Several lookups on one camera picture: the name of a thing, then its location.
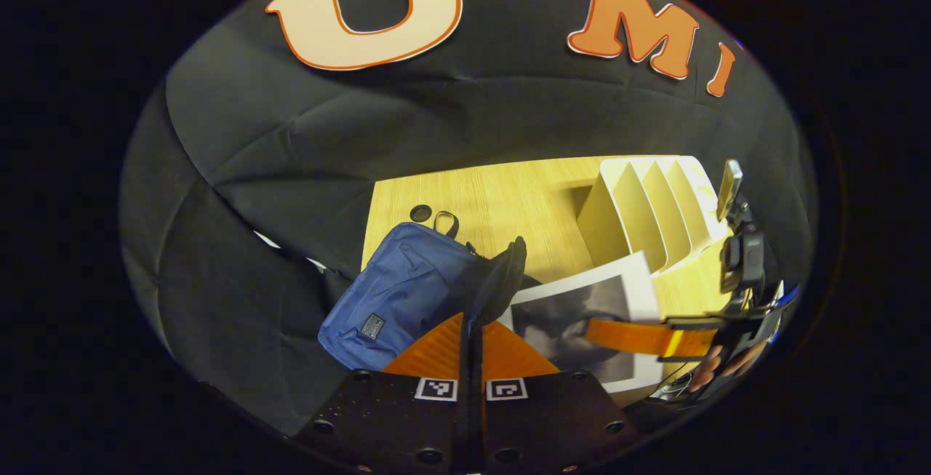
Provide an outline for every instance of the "white paper organizer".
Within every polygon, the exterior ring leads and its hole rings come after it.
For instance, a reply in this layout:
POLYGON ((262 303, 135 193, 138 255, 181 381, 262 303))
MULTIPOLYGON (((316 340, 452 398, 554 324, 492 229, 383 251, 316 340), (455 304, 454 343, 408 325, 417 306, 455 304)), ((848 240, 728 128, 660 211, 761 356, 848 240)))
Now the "white paper organizer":
POLYGON ((657 276, 727 236, 717 207, 695 157, 621 157, 602 161, 578 226, 593 266, 642 250, 657 276))

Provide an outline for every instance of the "orange letter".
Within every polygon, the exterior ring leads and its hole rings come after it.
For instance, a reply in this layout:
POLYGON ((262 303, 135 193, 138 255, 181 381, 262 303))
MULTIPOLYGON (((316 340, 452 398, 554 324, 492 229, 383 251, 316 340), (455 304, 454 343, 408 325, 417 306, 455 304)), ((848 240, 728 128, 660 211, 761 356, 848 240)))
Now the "orange letter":
POLYGON ((455 30, 462 0, 408 0, 404 20, 381 31, 352 31, 339 0, 273 0, 292 53, 323 70, 359 70, 404 60, 435 47, 455 30))
POLYGON ((721 97, 724 94, 724 85, 727 84, 727 80, 731 77, 731 67, 734 66, 734 52, 731 51, 731 48, 726 47, 722 43, 718 43, 718 48, 721 48, 721 60, 718 60, 718 71, 715 71, 714 78, 708 81, 708 85, 705 87, 708 88, 708 93, 711 93, 715 97, 721 97))
POLYGON ((617 57, 624 51, 618 41, 622 21, 632 61, 644 60, 665 41, 659 53, 650 57, 650 65, 675 79, 688 77, 698 21, 672 4, 654 15, 646 0, 591 0, 585 28, 569 35, 569 47, 588 55, 617 57))

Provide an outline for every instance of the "black and white photograph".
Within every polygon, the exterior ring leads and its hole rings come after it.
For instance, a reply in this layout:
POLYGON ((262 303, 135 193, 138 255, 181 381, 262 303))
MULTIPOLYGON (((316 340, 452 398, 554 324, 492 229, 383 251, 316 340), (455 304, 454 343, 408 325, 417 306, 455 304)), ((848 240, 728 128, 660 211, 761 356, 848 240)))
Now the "black and white photograph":
POLYGON ((515 295, 500 322, 563 372, 592 372, 609 393, 659 382, 655 356, 585 339, 589 319, 654 322, 658 303, 642 253, 515 295))

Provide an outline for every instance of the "bag label patch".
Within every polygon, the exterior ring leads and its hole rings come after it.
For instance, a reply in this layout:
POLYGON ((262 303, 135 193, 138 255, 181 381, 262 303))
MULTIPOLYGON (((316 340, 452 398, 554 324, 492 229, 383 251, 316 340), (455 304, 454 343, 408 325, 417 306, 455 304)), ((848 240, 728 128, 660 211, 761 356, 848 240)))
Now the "bag label patch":
POLYGON ((373 341, 377 341, 378 333, 382 332, 382 328, 385 328, 385 319, 382 319, 381 316, 377 316, 375 313, 373 313, 372 315, 369 315, 369 318, 366 319, 365 324, 362 325, 362 331, 360 333, 366 337, 369 337, 369 339, 372 339, 373 341))

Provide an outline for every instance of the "black cloth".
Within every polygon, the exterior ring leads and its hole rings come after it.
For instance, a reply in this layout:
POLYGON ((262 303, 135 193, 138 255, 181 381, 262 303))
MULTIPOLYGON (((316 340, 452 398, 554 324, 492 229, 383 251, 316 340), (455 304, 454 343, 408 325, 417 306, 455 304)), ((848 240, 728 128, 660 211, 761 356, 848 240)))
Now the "black cloth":
MULTIPOLYGON (((345 374, 316 342, 334 290, 252 230, 354 277, 377 180, 655 153, 695 156, 718 186, 736 158, 778 262, 766 276, 804 280, 818 221, 804 139, 764 68, 689 2, 648 0, 700 24, 678 81, 627 51, 569 51, 589 0, 463 0, 442 44, 347 73, 300 63, 269 1, 235 8, 153 91, 127 154, 120 229, 137 299, 174 358, 280 431, 299 429, 345 374), (721 98, 705 91, 719 41, 736 55, 721 98)), ((340 8, 371 31, 400 21, 408 1, 340 8)))

